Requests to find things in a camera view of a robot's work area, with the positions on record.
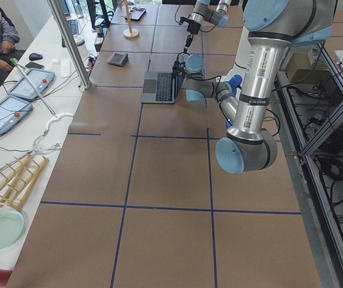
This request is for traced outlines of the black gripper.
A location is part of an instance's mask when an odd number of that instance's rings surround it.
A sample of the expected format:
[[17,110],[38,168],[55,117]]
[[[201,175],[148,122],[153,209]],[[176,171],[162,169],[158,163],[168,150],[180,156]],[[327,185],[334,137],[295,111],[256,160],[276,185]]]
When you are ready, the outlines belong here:
[[185,76],[184,68],[185,68],[185,62],[180,62],[179,60],[175,60],[172,67],[172,76],[184,77]]
[[179,25],[182,25],[184,22],[188,23],[187,32],[190,34],[198,34],[201,24],[193,19],[180,17]]

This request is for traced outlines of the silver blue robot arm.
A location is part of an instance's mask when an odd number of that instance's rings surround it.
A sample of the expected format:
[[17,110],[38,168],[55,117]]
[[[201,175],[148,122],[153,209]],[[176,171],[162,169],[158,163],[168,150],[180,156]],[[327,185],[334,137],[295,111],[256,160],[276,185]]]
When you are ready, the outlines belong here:
[[247,1],[243,24],[250,49],[239,84],[204,79],[197,55],[174,64],[173,72],[186,80],[187,100],[216,100],[230,123],[216,144],[217,162],[224,171],[262,170],[275,162],[276,142],[262,124],[284,50],[326,41],[336,6],[336,1]]
[[228,23],[228,10],[231,1],[219,1],[215,10],[211,9],[210,1],[197,0],[193,12],[188,17],[180,17],[179,25],[187,23],[187,31],[191,35],[196,35],[201,29],[203,22],[208,22],[218,27],[225,27]]

